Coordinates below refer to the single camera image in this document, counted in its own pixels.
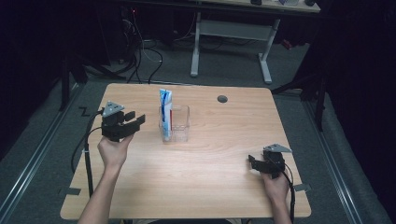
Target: round hole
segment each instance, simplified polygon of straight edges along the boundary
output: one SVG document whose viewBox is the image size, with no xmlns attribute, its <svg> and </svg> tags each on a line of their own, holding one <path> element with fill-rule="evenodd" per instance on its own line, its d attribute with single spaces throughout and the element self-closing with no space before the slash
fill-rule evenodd
<svg viewBox="0 0 396 224">
<path fill-rule="evenodd" d="M 225 96 L 225 95 L 220 95 L 220 96 L 218 96 L 218 101 L 219 101 L 220 103 L 224 104 L 224 103 L 227 103 L 228 98 L 227 98 L 227 96 Z"/>
</svg>

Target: table leg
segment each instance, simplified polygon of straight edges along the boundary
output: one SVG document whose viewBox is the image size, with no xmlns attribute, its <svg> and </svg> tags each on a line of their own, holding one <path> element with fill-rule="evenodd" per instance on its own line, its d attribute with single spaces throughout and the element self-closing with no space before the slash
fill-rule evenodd
<svg viewBox="0 0 396 224">
<path fill-rule="evenodd" d="M 191 76 L 197 77 L 198 76 L 198 66 L 199 66 L 199 37 L 201 33 L 200 29 L 201 24 L 201 12 L 197 13 L 197 22 L 195 28 L 195 45 L 194 51 L 192 53 L 192 62 L 191 62 Z"/>
<path fill-rule="evenodd" d="M 274 42 L 274 38 L 276 35 L 277 27 L 279 26 L 280 19 L 275 20 L 274 25 L 272 26 L 271 32 L 268 37 L 267 45 L 265 46 L 264 53 L 259 54 L 260 65 L 262 66 L 262 75 L 264 77 L 264 82 L 267 84 L 272 83 L 271 74 L 268 69 L 267 57 L 270 52 L 271 46 Z"/>
</svg>

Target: cable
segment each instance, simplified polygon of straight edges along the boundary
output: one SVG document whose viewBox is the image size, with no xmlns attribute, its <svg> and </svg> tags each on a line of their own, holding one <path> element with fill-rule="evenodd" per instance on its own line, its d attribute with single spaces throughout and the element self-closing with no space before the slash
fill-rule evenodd
<svg viewBox="0 0 396 224">
<path fill-rule="evenodd" d="M 109 77 L 124 78 L 124 77 L 119 77 L 118 75 L 129 71 L 130 69 L 132 69 L 135 66 L 135 63 L 136 63 L 136 60 L 135 60 L 135 57 L 134 57 L 135 46 L 133 44 L 134 43 L 133 38 L 130 36 L 130 33 L 132 33 L 132 35 L 135 34 L 134 25 L 130 21 L 126 20 L 126 19 L 122 19 L 122 24 L 123 24 L 123 27 L 124 27 L 123 28 L 123 30 L 124 30 L 123 34 L 125 35 L 125 40 L 126 40 L 126 50 L 125 50 L 125 52 L 123 54 L 124 54 L 125 60 L 129 61 L 128 64 L 125 67 L 121 68 L 120 70 L 113 72 L 113 71 L 110 71 L 110 70 L 104 68 L 100 64 L 95 64 L 95 63 L 90 62 L 89 60 L 83 58 L 81 60 L 85 64 L 91 66 L 94 70 L 98 71 L 98 72 L 95 72 L 95 71 L 92 70 L 92 68 L 85 67 L 86 72 L 88 72 L 88 73 L 90 73 L 92 75 L 95 75 L 95 76 L 106 75 L 106 76 L 109 76 Z"/>
<path fill-rule="evenodd" d="M 289 168 L 289 166 L 285 163 L 286 167 L 288 167 L 290 175 L 291 175 L 291 181 L 289 180 L 289 177 L 286 175 L 285 172 L 282 172 L 282 174 L 288 179 L 289 182 L 289 188 L 290 188 L 290 193 L 291 193 L 291 200 L 290 200 L 290 220 L 291 223 L 294 222 L 294 205 L 295 205 L 295 201 L 296 201 L 296 196 L 295 196 L 295 191 L 294 191 L 294 186 L 293 186 L 293 173 L 291 172 L 291 169 Z"/>
<path fill-rule="evenodd" d="M 139 48 L 139 63 L 134 68 L 134 72 L 129 76 L 128 81 L 126 83 L 129 83 L 131 81 L 132 77 L 134 76 L 134 74 L 136 74 L 136 77 L 137 77 L 137 80 L 139 81 L 139 84 L 142 84 L 142 81 L 140 80 L 139 74 L 137 73 L 137 69 L 139 69 L 141 61 L 142 61 L 142 51 L 141 51 L 141 48 Z"/>
<path fill-rule="evenodd" d="M 163 60 L 155 61 L 155 60 L 152 60 L 152 59 L 147 55 L 147 53 L 145 52 L 145 42 L 144 42 L 144 40 L 143 40 L 142 34 L 140 33 L 140 30 L 139 30 L 139 28 L 137 27 L 137 25 L 136 25 L 136 31 L 137 31 L 137 33 L 138 33 L 139 36 L 140 36 L 140 40 L 141 40 L 141 43 L 142 43 L 143 53 L 146 55 L 146 57 L 147 57 L 150 61 L 152 61 L 152 62 L 155 62 L 155 63 L 162 63 Z"/>
<path fill-rule="evenodd" d="M 190 26 L 190 29 L 189 29 L 189 31 L 183 36 L 183 37 L 181 37 L 181 38 L 178 38 L 178 39 L 174 39 L 174 41 L 178 41 L 178 40 L 182 40 L 182 39 L 186 39 L 186 38 L 190 38 L 190 37 L 192 37 L 193 35 L 190 35 L 190 33 L 191 33 L 191 30 L 192 30 L 192 27 L 194 26 L 194 22 L 195 22 L 195 18 L 196 18 L 196 16 L 197 16 L 197 13 L 195 12 L 194 13 L 194 16 L 192 17 L 192 22 L 191 22 L 191 26 Z"/>
<path fill-rule="evenodd" d="M 83 137 L 83 139 L 85 139 L 84 151 L 83 152 L 85 154 L 85 167 L 86 167 L 86 170 L 87 170 L 88 191 L 90 193 L 90 197 L 93 195 L 93 183 L 92 183 L 93 181 L 92 181 L 92 170 L 91 170 L 90 146 L 88 144 L 88 138 L 89 138 L 90 134 L 93 131 L 97 130 L 97 129 L 94 129 L 94 130 L 90 131 L 90 128 L 93 125 L 94 119 L 96 118 L 96 116 L 98 116 L 98 115 L 100 115 L 102 113 L 103 113 L 103 109 L 100 110 L 100 111 L 97 111 L 94 115 L 92 115 L 90 117 L 90 120 L 88 121 L 87 128 L 85 130 L 85 134 L 84 134 L 84 137 Z"/>
<path fill-rule="evenodd" d="M 152 77 L 154 76 L 154 74 L 158 71 L 158 69 L 160 69 L 161 65 L 163 65 L 163 56 L 162 56 L 161 53 L 158 52 L 157 50 L 154 50 L 154 49 L 148 49 L 148 50 L 151 50 L 151 51 L 154 51 L 154 52 L 158 53 L 158 54 L 160 55 L 160 57 L 161 57 L 161 63 L 160 63 L 160 65 L 158 65 L 158 67 L 154 70 L 154 72 L 151 73 L 151 75 L 150 75 L 149 78 L 148 78 L 148 84 L 150 84 L 151 78 L 152 78 Z"/>
<path fill-rule="evenodd" d="M 89 134 L 93 133 L 94 131 L 96 131 L 96 130 L 98 130 L 98 129 L 101 129 L 101 128 L 98 127 L 98 128 L 92 129 L 92 130 L 89 132 Z M 78 142 L 78 144 L 77 144 L 77 146 L 76 146 L 76 148 L 75 148 L 75 150 L 74 150 L 74 152 L 73 152 L 73 156 L 72 156 L 72 160 L 71 160 L 71 167 L 72 167 L 72 172 L 73 172 L 73 173 L 76 172 L 76 168 L 75 168 L 75 165 L 74 165 L 74 158 L 76 157 L 76 153 L 77 153 L 77 151 L 78 151 L 79 146 L 81 146 L 82 141 L 86 138 L 85 135 L 86 135 L 86 134 L 84 134 L 84 136 L 81 137 L 81 139 L 79 140 L 79 142 Z"/>
</svg>

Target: wooden table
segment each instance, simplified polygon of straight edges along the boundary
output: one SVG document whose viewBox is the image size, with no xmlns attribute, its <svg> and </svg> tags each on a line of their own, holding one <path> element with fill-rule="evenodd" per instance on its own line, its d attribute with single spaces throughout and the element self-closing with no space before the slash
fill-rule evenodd
<svg viewBox="0 0 396 224">
<path fill-rule="evenodd" d="M 190 138 L 186 143 L 164 144 L 159 130 L 159 89 L 173 92 L 174 105 L 191 110 Z M 218 101 L 225 95 L 228 102 Z M 241 218 L 271 217 L 259 172 L 250 170 L 248 155 L 262 160 L 262 148 L 289 143 L 274 99 L 264 88 L 204 86 L 160 86 L 110 84 L 100 107 L 112 101 L 125 112 L 146 114 L 146 123 L 129 145 L 115 189 L 110 217 L 113 218 Z M 99 127 L 97 118 L 93 128 Z M 103 172 L 95 148 L 101 139 L 92 133 L 93 184 Z M 292 154 L 284 153 L 286 164 L 301 178 Z M 67 195 L 62 218 L 78 219 L 89 200 L 83 155 Z M 308 217 L 311 209 L 303 191 L 296 193 L 295 216 Z"/>
</svg>

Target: hand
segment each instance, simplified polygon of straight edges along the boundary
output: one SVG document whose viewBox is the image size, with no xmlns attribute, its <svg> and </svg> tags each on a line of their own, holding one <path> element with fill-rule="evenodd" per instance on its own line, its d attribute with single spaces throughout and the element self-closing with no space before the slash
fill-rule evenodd
<svg viewBox="0 0 396 224">
<path fill-rule="evenodd" d="M 279 174 L 279 177 L 275 179 L 271 179 L 271 175 L 261 174 L 264 180 L 265 192 L 271 201 L 274 223 L 291 224 L 290 214 L 286 205 L 286 196 L 289 191 L 288 179 L 283 174 Z"/>
<path fill-rule="evenodd" d="M 285 203 L 289 191 L 289 182 L 283 174 L 271 179 L 270 174 L 261 173 L 264 180 L 265 192 L 272 203 Z"/>
<path fill-rule="evenodd" d="M 134 138 L 130 135 L 120 142 L 112 142 L 107 137 L 102 137 L 98 144 L 99 152 L 102 157 L 106 170 L 119 171 L 126 161 L 128 145 Z"/>
</svg>

